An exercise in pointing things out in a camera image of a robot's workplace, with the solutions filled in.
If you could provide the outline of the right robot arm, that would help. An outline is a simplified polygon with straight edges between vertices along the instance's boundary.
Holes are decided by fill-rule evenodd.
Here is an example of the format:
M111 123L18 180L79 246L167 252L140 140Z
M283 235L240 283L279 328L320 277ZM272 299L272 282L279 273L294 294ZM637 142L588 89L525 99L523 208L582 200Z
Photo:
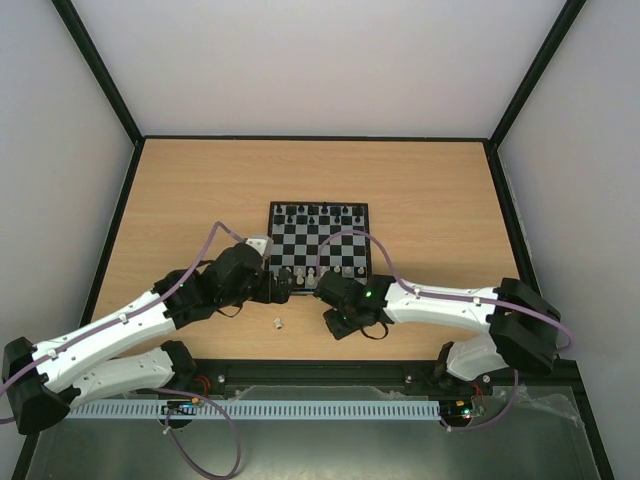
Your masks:
M434 324L476 334L444 345L436 379L455 392L468 382L505 368L548 376L558 352L560 313L518 279L504 278L497 287L454 289L427 287L373 275L365 283L329 271L313 296L329 306L327 328L339 340L368 327Z

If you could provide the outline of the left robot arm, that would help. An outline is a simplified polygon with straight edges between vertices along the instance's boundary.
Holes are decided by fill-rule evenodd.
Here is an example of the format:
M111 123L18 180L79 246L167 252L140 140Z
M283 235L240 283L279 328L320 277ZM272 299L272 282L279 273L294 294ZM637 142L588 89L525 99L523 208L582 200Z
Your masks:
M182 342L168 340L132 357L123 352L247 301L284 304L292 289L290 270L269 270L261 251L241 243L214 260L170 272L125 307L78 330L38 343L15 339L4 348L1 373L10 421L31 435L94 400L139 389L184 390L196 364Z

